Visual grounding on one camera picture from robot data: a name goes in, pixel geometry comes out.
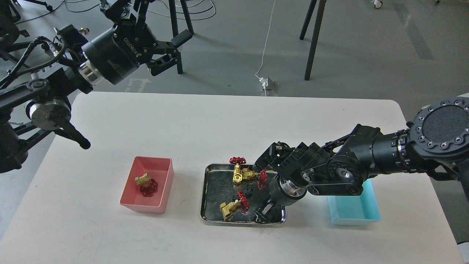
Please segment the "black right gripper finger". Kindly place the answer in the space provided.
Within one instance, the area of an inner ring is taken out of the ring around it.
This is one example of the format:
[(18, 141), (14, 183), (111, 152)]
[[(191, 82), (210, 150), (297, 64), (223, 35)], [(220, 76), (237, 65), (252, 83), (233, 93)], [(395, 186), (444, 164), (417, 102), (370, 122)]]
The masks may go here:
[(256, 208), (256, 223), (270, 223), (272, 220), (275, 202), (271, 197), (266, 199)]

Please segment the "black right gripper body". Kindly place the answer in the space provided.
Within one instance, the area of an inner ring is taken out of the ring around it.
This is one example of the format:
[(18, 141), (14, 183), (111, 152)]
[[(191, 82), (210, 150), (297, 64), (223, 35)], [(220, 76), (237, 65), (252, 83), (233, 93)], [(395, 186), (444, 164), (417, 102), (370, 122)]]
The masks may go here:
[(291, 180), (277, 175), (269, 183), (269, 203), (274, 206), (290, 206), (305, 197), (307, 189), (296, 186)]

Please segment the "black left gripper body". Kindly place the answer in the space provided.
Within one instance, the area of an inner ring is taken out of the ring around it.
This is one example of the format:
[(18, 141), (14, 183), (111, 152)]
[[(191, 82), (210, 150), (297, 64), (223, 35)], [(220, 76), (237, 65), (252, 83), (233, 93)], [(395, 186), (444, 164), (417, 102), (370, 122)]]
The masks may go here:
[(152, 55), (144, 50), (149, 50), (154, 36), (148, 28), (141, 36), (134, 33), (134, 26), (116, 26), (82, 47), (85, 57), (113, 85), (151, 60)]

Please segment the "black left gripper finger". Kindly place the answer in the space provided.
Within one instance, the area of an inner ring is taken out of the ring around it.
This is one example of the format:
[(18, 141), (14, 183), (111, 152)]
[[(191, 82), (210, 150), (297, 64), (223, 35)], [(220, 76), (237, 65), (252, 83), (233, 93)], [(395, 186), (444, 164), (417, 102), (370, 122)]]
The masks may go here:
[(146, 66), (152, 76), (157, 76), (169, 68), (177, 65), (181, 61), (178, 50), (181, 45), (192, 38), (193, 34), (189, 30), (176, 35), (171, 41), (156, 41), (155, 45), (146, 48), (146, 54), (150, 59)]
[(146, 13), (150, 0), (135, 0), (130, 8), (130, 0), (116, 0), (110, 4), (107, 0), (100, 1), (100, 11), (114, 23), (114, 26), (129, 23), (135, 35), (142, 35), (146, 28)]

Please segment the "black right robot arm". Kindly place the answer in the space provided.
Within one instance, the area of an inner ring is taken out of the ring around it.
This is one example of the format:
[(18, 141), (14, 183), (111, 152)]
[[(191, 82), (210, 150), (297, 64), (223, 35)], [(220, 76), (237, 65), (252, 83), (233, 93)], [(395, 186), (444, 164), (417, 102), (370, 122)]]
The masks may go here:
[(253, 165), (277, 175), (256, 208), (257, 221), (277, 206), (313, 195), (358, 196), (363, 183), (377, 175), (425, 173), (437, 181), (456, 180), (468, 196), (467, 97), (452, 97), (422, 108), (405, 130), (382, 134), (380, 128), (356, 125), (350, 134), (323, 146), (273, 143)]

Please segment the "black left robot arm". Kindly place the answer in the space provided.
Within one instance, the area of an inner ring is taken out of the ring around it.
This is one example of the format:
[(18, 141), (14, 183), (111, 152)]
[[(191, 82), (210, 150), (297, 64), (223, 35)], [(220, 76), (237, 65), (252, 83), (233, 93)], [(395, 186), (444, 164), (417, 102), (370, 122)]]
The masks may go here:
[(182, 73), (178, 48), (194, 34), (189, 10), (181, 2), (188, 29), (178, 32), (175, 3), (170, 3), (174, 38), (159, 41), (146, 23), (149, 0), (136, 0), (125, 15), (129, 0), (109, 5), (101, 11), (113, 26), (89, 41), (85, 30), (72, 25), (56, 29), (58, 42), (37, 37), (27, 44), (15, 67), (1, 80), (1, 172), (20, 169), (28, 151), (50, 133), (77, 142), (89, 149), (90, 142), (70, 123), (68, 96), (79, 90), (92, 92), (106, 80), (123, 81), (141, 65), (156, 76), (176, 65)]

